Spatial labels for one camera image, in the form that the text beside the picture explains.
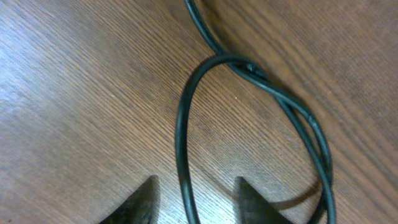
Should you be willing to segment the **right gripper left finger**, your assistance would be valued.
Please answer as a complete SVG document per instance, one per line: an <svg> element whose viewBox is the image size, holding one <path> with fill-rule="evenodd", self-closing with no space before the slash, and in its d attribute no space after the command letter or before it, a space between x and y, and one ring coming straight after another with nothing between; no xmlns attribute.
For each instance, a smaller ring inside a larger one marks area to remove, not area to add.
<svg viewBox="0 0 398 224"><path fill-rule="evenodd" d="M156 224L159 216L159 178L149 176L99 224Z"/></svg>

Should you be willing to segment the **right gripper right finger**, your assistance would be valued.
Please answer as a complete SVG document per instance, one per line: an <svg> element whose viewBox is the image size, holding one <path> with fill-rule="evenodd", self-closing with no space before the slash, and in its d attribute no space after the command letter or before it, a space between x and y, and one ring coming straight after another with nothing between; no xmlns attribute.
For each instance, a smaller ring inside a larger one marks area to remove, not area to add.
<svg viewBox="0 0 398 224"><path fill-rule="evenodd" d="M235 195L239 223L292 224L243 177L236 178Z"/></svg>

